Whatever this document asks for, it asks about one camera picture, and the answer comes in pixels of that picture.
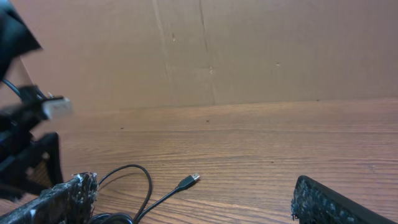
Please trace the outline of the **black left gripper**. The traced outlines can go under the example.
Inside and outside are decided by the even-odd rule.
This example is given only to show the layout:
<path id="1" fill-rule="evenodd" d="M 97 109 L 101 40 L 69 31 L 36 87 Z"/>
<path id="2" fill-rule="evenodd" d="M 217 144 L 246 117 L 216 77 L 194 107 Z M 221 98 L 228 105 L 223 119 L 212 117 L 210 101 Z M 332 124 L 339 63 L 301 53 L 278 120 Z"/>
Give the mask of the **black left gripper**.
<path id="1" fill-rule="evenodd" d="M 58 134 L 47 133 L 33 141 L 30 133 L 46 118 L 41 102 L 1 109 L 2 199 L 40 195 L 41 191 L 63 183 Z"/>

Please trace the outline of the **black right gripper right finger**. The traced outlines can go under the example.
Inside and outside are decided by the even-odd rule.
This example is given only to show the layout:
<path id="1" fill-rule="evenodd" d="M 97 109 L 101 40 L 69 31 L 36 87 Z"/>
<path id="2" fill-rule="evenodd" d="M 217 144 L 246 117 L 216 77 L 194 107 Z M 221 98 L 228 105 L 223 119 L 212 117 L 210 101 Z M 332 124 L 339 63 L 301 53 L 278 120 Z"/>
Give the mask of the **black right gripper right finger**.
<path id="1" fill-rule="evenodd" d="M 297 179 L 291 212 L 300 224 L 395 224 L 306 175 Z"/>

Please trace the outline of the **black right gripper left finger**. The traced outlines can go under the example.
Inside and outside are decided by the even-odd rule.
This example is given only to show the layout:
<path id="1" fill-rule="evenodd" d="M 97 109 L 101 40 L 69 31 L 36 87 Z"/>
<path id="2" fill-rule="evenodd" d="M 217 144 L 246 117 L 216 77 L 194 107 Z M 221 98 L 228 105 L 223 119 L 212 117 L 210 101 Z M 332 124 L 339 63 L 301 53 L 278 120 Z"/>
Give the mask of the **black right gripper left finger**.
<path id="1" fill-rule="evenodd" d="M 84 172 L 44 190 L 23 206 L 1 216 L 1 224 L 88 223 L 96 200 L 96 174 Z"/>

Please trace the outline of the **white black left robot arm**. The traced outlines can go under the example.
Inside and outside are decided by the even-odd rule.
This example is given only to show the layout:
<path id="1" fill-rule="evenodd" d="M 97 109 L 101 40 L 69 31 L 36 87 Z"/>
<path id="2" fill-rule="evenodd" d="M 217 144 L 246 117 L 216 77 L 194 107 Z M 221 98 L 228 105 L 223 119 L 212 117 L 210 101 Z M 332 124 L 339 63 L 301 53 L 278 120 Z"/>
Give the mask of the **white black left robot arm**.
<path id="1" fill-rule="evenodd" d="M 58 134 L 47 133 L 35 140 L 31 131 L 50 119 L 45 104 L 64 98 L 47 98 L 37 85 L 15 86 L 6 80 L 13 60 L 40 48 L 14 6 L 1 1 L 1 82 L 21 99 L 19 104 L 1 109 L 1 198 L 5 200 L 39 195 L 63 182 Z"/>

